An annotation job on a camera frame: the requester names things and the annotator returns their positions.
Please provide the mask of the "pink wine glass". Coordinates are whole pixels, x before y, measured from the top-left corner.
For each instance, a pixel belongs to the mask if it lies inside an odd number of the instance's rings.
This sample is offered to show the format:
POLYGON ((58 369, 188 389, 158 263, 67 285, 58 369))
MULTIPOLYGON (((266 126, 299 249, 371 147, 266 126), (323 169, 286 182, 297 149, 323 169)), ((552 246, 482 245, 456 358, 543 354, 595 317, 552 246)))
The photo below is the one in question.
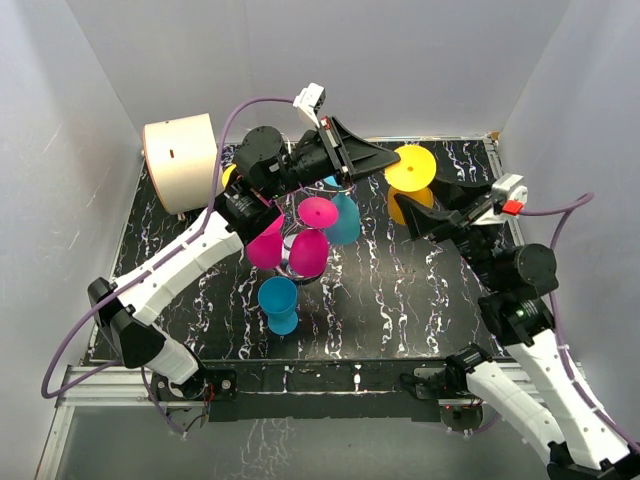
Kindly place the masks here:
POLYGON ((315 277, 326 268, 329 241, 324 230, 336 223, 338 211, 330 200, 310 197, 300 203, 298 215, 306 229, 293 241, 289 265, 299 276, 315 277))
POLYGON ((276 268, 282 260, 284 215, 279 217, 246 248, 249 262, 259 269, 276 268))

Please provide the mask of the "blue wine glass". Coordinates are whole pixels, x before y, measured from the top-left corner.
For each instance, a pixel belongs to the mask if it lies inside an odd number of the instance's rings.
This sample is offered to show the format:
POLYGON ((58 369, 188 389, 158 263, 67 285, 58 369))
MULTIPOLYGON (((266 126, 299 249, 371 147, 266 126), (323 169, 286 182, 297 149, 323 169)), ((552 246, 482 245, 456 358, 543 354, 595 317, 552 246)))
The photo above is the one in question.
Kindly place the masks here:
POLYGON ((266 280, 259 288, 258 303, 274 334, 285 336, 297 328, 298 291, 290 279, 277 276, 266 280))
POLYGON ((353 187, 340 186, 333 176, 326 177, 324 183, 334 189, 331 202, 338 211, 336 223, 324 230, 325 235, 333 245, 354 243, 360 235, 361 223, 359 208, 352 198, 353 187))

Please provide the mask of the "orange wine glass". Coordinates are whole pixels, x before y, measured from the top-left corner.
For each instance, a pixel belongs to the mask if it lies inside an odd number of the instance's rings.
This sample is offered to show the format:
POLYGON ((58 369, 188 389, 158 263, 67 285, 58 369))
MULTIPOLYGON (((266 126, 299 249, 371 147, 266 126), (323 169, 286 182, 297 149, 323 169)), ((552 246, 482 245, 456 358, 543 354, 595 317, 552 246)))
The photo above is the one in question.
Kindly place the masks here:
POLYGON ((404 145, 394 150, 400 161, 384 171, 389 184, 387 210, 391 219, 399 225, 406 225, 400 207, 395 200, 396 194, 406 194, 422 206, 431 208, 434 196, 429 185, 437 170, 434 155, 419 145, 404 145))
POLYGON ((222 186, 226 189, 230 184, 232 184, 238 177, 237 165, 235 163, 231 163, 222 174, 222 186))

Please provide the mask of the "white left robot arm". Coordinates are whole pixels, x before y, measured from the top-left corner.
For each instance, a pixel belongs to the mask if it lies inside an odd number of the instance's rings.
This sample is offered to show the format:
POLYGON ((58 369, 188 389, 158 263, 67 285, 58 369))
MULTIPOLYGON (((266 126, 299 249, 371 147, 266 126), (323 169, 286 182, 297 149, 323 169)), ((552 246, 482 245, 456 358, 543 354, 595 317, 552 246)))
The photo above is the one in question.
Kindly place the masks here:
POLYGON ((215 264, 236 254, 277 219, 276 201, 328 176, 351 185, 399 162, 392 150, 321 119, 288 148, 279 130, 251 130, 236 150, 229 181, 222 180, 209 114, 148 124, 143 154, 156 193, 170 214, 202 211, 182 234, 141 266, 88 287, 93 318, 128 369, 164 377, 185 399, 200 396, 202 362, 156 323, 165 307, 215 264))

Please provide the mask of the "orange wine glass front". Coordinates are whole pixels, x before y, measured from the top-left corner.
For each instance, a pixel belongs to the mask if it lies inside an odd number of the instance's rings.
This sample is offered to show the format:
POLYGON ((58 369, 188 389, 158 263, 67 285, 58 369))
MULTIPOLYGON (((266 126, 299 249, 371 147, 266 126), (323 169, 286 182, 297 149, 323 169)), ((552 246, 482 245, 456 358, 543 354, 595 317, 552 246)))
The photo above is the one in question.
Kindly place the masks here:
POLYGON ((419 145, 404 145, 394 150, 400 161, 384 171, 389 184, 387 210, 391 219, 399 225, 406 225, 400 207, 395 200, 396 194, 406 194, 422 206, 431 208, 434 196, 429 185, 437 170, 434 155, 419 145))

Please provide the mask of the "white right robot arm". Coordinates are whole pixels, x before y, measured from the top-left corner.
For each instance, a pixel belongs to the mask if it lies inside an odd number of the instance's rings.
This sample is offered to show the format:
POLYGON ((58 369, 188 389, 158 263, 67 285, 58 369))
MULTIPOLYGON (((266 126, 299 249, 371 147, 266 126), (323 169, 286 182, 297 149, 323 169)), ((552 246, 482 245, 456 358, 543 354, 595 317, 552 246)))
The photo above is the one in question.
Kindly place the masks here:
POLYGON ((506 248, 498 226, 524 213, 528 189, 522 176, 466 188, 440 182, 441 209, 405 192, 394 199, 412 239, 450 240, 488 295, 478 301, 482 320, 535 386, 532 397, 491 355, 472 343, 448 356, 430 376, 404 373, 414 397, 474 396, 489 403, 538 453, 551 479, 636 479, 639 444, 621 431, 594 398, 562 337, 552 247, 530 243, 506 248))

